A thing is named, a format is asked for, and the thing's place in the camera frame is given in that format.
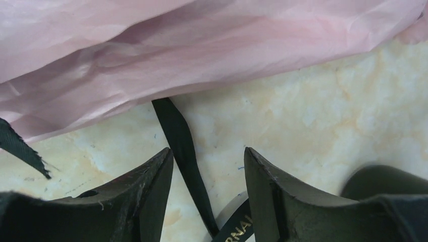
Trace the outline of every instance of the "floor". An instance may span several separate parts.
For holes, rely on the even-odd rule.
[[[366,163],[389,164],[428,178],[427,56],[428,43],[392,42],[368,54],[173,98],[193,132],[219,224],[236,208],[230,201],[245,197],[246,146],[333,194]],[[54,170],[51,181],[1,153],[0,191],[43,199],[76,196],[166,146],[148,103],[34,144],[60,170]],[[177,167],[162,234],[162,242],[171,241],[210,241]]]

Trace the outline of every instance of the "pink wrapping paper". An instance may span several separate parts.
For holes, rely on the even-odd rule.
[[[194,0],[2,0],[0,83]]]
[[[197,0],[1,83],[0,116],[26,141],[45,139],[156,98],[370,51],[415,23],[425,4],[426,0]],[[41,63],[33,63],[37,46],[14,50],[23,54],[7,66],[27,53],[30,61],[24,66],[31,68],[22,70],[25,73],[79,48],[67,47],[58,54],[57,46],[46,43],[48,57],[39,56]]]

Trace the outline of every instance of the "black ribbon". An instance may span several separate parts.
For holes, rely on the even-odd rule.
[[[199,173],[195,147],[186,120],[169,98],[154,100],[152,104],[187,189],[205,227],[213,237],[212,242],[246,241],[254,234],[248,199],[233,213],[219,231],[212,214],[208,193]]]

